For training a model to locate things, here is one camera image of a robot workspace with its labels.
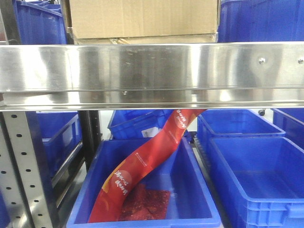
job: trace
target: cardboard box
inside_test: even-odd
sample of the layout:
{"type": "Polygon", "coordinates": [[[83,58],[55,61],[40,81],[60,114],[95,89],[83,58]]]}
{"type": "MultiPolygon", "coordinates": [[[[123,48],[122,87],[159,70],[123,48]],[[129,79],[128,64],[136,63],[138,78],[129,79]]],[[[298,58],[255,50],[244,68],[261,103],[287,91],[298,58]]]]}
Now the cardboard box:
{"type": "Polygon", "coordinates": [[[74,36],[155,37],[213,34],[219,0],[70,0],[74,36]]]}
{"type": "Polygon", "coordinates": [[[217,33],[185,36],[74,39],[75,44],[178,44],[178,43],[216,43],[217,33]]]}

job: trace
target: metal rail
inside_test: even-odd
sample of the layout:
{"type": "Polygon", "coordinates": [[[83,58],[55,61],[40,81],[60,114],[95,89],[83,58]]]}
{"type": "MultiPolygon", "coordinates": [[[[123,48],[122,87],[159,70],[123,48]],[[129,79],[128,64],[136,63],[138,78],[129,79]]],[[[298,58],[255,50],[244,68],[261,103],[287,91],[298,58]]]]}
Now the metal rail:
{"type": "Polygon", "coordinates": [[[304,106],[303,50],[304,42],[2,46],[0,110],[304,106]]]}

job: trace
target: blue plastic bin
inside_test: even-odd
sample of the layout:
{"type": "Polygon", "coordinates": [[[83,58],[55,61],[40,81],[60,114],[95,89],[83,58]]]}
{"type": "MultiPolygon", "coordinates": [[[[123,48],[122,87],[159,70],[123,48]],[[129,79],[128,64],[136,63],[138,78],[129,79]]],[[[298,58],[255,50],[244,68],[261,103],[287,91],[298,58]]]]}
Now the blue plastic bin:
{"type": "Polygon", "coordinates": [[[153,137],[173,110],[116,110],[113,112],[108,129],[115,139],[153,137]]]}
{"type": "Polygon", "coordinates": [[[234,228],[304,227],[304,151],[283,137],[214,138],[211,178],[234,228]]]}
{"type": "Polygon", "coordinates": [[[148,189],[171,192],[166,219],[86,223],[95,199],[108,175],[131,152],[149,139],[110,140],[98,149],[72,209],[67,228],[215,228],[220,217],[200,172],[193,150],[183,139],[178,150],[148,174],[148,189]]]}
{"type": "Polygon", "coordinates": [[[2,194],[0,192],[0,228],[6,228],[9,226],[10,218],[4,204],[2,194]]]}
{"type": "Polygon", "coordinates": [[[302,0],[222,0],[218,41],[303,41],[303,21],[302,0]]]}
{"type": "Polygon", "coordinates": [[[210,138],[284,136],[285,132],[248,109],[209,109],[198,116],[198,140],[209,154],[210,138]]]}
{"type": "Polygon", "coordinates": [[[279,108],[274,111],[273,123],[286,131],[286,138],[304,149],[304,108],[279,108]]]}
{"type": "Polygon", "coordinates": [[[82,138],[78,113],[37,114],[50,175],[54,176],[65,158],[82,138]]]}
{"type": "Polygon", "coordinates": [[[60,5],[13,0],[22,44],[66,44],[60,5]]]}

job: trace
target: plastic bin wall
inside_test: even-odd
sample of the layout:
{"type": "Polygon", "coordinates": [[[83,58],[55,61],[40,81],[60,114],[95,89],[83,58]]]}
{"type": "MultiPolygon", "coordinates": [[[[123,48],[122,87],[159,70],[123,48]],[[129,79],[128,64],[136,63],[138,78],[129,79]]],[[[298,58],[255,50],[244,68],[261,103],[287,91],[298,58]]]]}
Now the plastic bin wall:
{"type": "Polygon", "coordinates": [[[284,135],[282,129],[248,109],[210,109],[198,116],[197,137],[207,155],[210,138],[284,135]]]}
{"type": "Polygon", "coordinates": [[[286,138],[304,149],[304,108],[279,108],[273,111],[273,123],[286,131],[286,138]]]}
{"type": "Polygon", "coordinates": [[[167,161],[142,180],[148,189],[171,192],[166,219],[86,224],[105,179],[123,159],[148,140],[146,138],[109,140],[99,147],[98,156],[86,176],[67,228],[214,228],[220,226],[219,214],[193,150],[185,139],[167,161]]]}
{"type": "Polygon", "coordinates": [[[304,227],[300,147],[282,137],[211,143],[211,178],[234,228],[304,227]]]}
{"type": "Polygon", "coordinates": [[[54,176],[82,138],[80,121],[77,112],[37,114],[48,167],[54,176]]]}
{"type": "Polygon", "coordinates": [[[173,110],[116,110],[108,128],[115,139],[153,137],[166,123],[173,110]]]}
{"type": "Polygon", "coordinates": [[[222,0],[219,42],[304,40],[302,0],[222,0]]]}
{"type": "Polygon", "coordinates": [[[0,228],[9,227],[10,218],[4,204],[2,194],[0,192],[0,228]]]}
{"type": "Polygon", "coordinates": [[[13,0],[22,44],[66,44],[60,5],[13,0]]]}

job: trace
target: storage rack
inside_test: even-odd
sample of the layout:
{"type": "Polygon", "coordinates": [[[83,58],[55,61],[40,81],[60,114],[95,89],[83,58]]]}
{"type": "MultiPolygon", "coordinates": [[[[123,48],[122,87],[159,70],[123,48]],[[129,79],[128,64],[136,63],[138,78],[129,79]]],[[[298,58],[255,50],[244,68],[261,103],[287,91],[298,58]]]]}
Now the storage rack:
{"type": "MultiPolygon", "coordinates": [[[[0,2],[5,43],[19,44],[9,2],[0,2]]],[[[0,186],[13,227],[62,226],[68,186],[57,195],[53,187],[84,160],[89,167],[101,140],[96,110],[304,106],[303,50],[304,42],[1,46],[0,186]],[[82,122],[83,141],[53,181],[40,110],[78,110],[82,122]]]]}

